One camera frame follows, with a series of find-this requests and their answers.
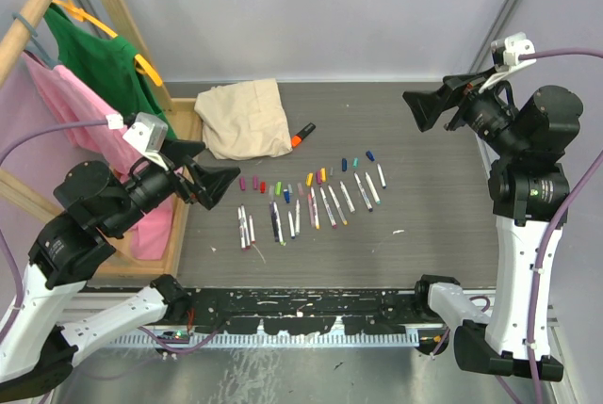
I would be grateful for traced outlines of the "blue end white marker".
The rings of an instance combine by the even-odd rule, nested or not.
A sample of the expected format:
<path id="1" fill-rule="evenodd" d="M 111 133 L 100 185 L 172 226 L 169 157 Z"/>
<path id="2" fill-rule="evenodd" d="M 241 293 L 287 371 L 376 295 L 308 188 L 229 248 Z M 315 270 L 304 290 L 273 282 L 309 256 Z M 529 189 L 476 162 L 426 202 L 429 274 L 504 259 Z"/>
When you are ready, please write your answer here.
<path id="1" fill-rule="evenodd" d="M 289 227 L 289 231 L 290 231 L 290 237 L 291 237 L 291 239 L 295 239 L 297 235 L 296 235 L 295 219 L 292 214 L 292 211 L 289 210 L 287 212 L 287 218 L 288 218 L 288 227 Z"/>

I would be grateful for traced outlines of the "yellow end rainbow pen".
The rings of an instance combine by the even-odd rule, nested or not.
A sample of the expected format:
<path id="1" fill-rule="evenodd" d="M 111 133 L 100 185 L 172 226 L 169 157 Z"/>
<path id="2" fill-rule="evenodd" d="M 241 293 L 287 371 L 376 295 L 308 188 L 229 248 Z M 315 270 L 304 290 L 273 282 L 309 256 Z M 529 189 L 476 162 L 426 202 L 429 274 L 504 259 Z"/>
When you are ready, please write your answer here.
<path id="1" fill-rule="evenodd" d="M 314 226 L 317 230 L 319 230 L 320 223 L 319 223 L 319 216 L 318 216 L 318 201 L 317 201 L 316 192 L 312 186 L 310 187 L 310 198 L 311 198 L 311 203 L 312 203 Z"/>

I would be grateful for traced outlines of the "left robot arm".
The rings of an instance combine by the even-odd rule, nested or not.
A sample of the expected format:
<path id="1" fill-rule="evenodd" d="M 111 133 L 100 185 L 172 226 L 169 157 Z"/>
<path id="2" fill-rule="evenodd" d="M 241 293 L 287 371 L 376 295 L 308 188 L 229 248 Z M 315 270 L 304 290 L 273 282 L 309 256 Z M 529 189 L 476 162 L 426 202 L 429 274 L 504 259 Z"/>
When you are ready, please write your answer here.
<path id="1" fill-rule="evenodd" d="M 72 168 L 54 195 L 64 210 L 41 230 L 29 251 L 23 300 L 6 316 L 1 341 L 1 400 L 42 396 L 67 379 L 91 353 L 115 338 L 163 320 L 183 322 L 191 306 L 188 292 L 163 274 L 137 294 L 97 315 L 59 324 L 71 299 L 115 253 L 121 238 L 162 202 L 212 209 L 240 174 L 238 167 L 203 168 L 195 160 L 201 141 L 170 140 L 160 150 L 161 167 L 137 160 L 121 182 L 109 166 L 88 161 Z"/>

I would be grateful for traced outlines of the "lilac pen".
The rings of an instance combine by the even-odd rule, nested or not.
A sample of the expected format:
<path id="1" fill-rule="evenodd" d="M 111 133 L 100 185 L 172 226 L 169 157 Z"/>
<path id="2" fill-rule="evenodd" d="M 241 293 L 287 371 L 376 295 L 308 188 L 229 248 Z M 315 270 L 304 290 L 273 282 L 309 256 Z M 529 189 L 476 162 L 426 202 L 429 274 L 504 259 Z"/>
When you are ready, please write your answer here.
<path id="1" fill-rule="evenodd" d="M 311 227 L 316 228 L 314 204 L 313 204 L 313 199 L 312 199 L 312 196 L 310 193 L 308 193 L 308 195 L 307 195 L 307 204 L 308 204 L 310 225 L 311 225 Z"/>

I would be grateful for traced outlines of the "grey cap white marker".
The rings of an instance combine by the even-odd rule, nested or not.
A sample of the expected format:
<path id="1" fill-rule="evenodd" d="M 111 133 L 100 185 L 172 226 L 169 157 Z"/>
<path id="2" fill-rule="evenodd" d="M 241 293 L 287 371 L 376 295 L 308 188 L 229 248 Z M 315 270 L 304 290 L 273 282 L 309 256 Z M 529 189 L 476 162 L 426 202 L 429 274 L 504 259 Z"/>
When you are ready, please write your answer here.
<path id="1" fill-rule="evenodd" d="M 350 193 L 349 193 L 346 185 L 344 184 L 343 181 L 340 181 L 339 185 L 340 185 L 341 192 L 343 194 L 344 200 L 346 202 L 346 205 L 348 206 L 348 209 L 349 209 L 350 213 L 354 214 L 355 213 L 355 206 L 354 206 L 354 204 L 352 202 L 352 199 L 350 197 Z"/>

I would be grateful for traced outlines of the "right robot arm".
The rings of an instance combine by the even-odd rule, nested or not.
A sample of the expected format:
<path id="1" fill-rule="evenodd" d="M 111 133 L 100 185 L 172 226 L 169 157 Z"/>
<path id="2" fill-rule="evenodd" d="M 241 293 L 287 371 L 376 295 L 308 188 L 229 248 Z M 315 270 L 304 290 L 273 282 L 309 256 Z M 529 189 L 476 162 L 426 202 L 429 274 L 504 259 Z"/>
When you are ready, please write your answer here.
<path id="1" fill-rule="evenodd" d="M 493 311 L 479 311 L 455 279 L 425 275 L 416 284 L 415 315 L 446 323 L 464 371 L 560 381 L 564 369 L 550 352 L 547 308 L 570 194 L 561 160 L 579 133 L 582 101 L 547 85 L 517 106 L 511 84 L 494 82 L 488 71 L 447 76 L 435 91 L 402 97 L 419 130 L 451 111 L 448 130 L 469 127 L 497 155 L 488 178 L 499 247 Z"/>

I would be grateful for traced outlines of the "dark purple clear pen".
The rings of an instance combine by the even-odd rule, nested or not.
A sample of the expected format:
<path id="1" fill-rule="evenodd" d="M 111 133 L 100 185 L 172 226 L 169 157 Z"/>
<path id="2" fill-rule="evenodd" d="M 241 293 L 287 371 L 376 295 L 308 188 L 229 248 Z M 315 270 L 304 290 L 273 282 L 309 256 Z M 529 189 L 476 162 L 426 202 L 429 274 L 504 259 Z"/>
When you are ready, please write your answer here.
<path id="1" fill-rule="evenodd" d="M 277 220 L 276 220 L 276 214 L 274 211 L 273 202 L 269 203 L 269 214 L 270 214 L 270 224 L 271 224 L 271 230 L 273 233 L 274 241 L 279 242 L 278 226 L 277 226 Z"/>

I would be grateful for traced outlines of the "green cap rainbow pen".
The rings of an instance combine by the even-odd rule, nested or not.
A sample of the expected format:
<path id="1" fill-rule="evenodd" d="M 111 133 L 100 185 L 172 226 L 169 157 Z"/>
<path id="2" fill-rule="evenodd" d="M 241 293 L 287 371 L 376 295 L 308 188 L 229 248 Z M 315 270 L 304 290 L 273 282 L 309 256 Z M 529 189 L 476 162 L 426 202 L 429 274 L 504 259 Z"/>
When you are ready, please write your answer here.
<path id="1" fill-rule="evenodd" d="M 285 239 L 284 239 L 284 234 L 283 234 L 283 228 L 282 228 L 282 222 L 281 222 L 281 217 L 280 217 L 280 213 L 279 213 L 279 208 L 278 208 L 277 202 L 273 202 L 272 204 L 273 204 L 273 210 L 274 210 L 276 226 L 277 226 L 278 242 L 280 243 L 280 245 L 284 246 Z"/>

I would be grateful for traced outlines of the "red cap white pen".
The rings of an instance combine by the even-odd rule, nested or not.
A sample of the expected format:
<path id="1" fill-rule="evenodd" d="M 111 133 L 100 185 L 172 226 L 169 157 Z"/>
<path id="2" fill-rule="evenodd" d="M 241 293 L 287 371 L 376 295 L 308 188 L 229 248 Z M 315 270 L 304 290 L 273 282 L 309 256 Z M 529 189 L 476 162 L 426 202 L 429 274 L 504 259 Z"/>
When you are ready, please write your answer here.
<path id="1" fill-rule="evenodd" d="M 249 215 L 249 217 L 248 217 L 248 227 L 249 227 L 250 242 L 253 245 L 256 243 L 256 236 L 255 236 L 255 229 L 254 229 L 254 220 L 253 220 L 252 215 Z"/>

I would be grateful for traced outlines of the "teal cap white marker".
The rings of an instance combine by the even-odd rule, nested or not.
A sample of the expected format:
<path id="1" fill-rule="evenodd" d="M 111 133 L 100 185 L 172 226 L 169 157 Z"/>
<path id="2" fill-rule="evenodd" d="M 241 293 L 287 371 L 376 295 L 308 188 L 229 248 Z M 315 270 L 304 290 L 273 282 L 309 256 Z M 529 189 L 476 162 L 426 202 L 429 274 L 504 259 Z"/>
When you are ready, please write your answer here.
<path id="1" fill-rule="evenodd" d="M 365 172 L 365 178 L 366 178 L 367 185 L 368 185 L 369 191 L 371 193 L 371 196 L 372 196 L 374 202 L 377 205 L 381 204 L 381 199 L 380 199 L 380 196 L 379 196 L 379 194 L 377 192 L 377 188 L 374 185 L 373 180 L 372 180 L 372 178 L 371 178 L 371 176 L 370 176 L 370 174 L 368 172 Z"/>

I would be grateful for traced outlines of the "grey end white marker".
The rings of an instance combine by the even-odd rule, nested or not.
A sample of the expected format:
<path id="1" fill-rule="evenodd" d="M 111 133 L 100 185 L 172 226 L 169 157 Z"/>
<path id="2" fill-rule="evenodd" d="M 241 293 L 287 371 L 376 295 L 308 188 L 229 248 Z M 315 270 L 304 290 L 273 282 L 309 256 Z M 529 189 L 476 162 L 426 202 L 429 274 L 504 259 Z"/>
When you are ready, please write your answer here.
<path id="1" fill-rule="evenodd" d="M 295 204 L 294 233 L 295 236 L 301 233 L 301 204 L 299 199 L 296 200 Z"/>

